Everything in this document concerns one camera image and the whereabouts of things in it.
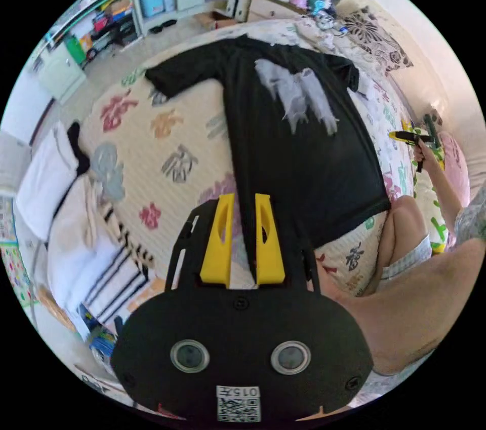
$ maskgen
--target wooden dresser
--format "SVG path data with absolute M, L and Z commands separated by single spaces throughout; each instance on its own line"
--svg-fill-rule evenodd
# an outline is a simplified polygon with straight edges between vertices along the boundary
M 247 21 L 297 18 L 306 10 L 279 0 L 251 0 Z

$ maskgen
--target slipper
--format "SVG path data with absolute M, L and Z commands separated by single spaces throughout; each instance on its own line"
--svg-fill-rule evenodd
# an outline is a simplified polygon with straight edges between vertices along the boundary
M 154 28 L 151 28 L 149 31 L 150 33 L 160 33 L 164 28 L 167 28 L 168 26 L 175 25 L 177 23 L 177 20 L 169 20 L 163 23 L 162 25 L 155 26 Z

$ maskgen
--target screw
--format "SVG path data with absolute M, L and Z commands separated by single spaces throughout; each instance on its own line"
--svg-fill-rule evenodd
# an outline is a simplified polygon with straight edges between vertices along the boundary
M 353 391 L 359 386 L 359 383 L 361 383 L 361 376 L 354 376 L 346 383 L 345 388 L 348 391 Z
M 233 302 L 233 307 L 236 310 L 246 310 L 250 306 L 250 303 L 245 297 L 239 296 L 235 298 Z
M 135 387 L 135 378 L 131 374 L 124 373 L 121 377 L 123 386 L 126 386 L 127 388 Z

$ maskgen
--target person's hand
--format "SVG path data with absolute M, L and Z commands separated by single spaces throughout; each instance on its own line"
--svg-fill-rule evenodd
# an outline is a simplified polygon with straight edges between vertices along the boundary
M 439 165 L 434 152 L 422 140 L 419 140 L 418 146 L 414 146 L 414 157 L 417 163 L 424 162 L 423 169 L 426 172 L 430 172 Z

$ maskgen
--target patterned comforter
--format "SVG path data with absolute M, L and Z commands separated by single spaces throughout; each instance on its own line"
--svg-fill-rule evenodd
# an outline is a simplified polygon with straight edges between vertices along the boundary
M 154 255 L 158 276 L 130 305 L 129 312 L 164 289 L 172 246 L 183 222 L 200 203 L 236 193 L 223 109 L 222 87 L 206 81 L 167 101 L 143 74 L 180 52 L 224 37 L 247 33 L 270 43 L 312 46 L 297 34 L 293 20 L 245 23 L 199 35 L 164 51 L 114 84 L 93 106 L 80 134 L 93 174 L 115 203 L 119 219 Z M 346 47 L 335 53 L 348 56 Z M 375 80 L 372 100 L 352 94 L 375 144 L 390 198 L 413 192 L 408 147 L 388 132 L 401 129 L 409 115 L 390 83 L 358 54 L 351 58 Z M 233 220 L 231 288 L 254 288 L 236 202 Z M 344 289 L 358 294 L 376 263 L 386 213 L 316 250 L 318 260 Z

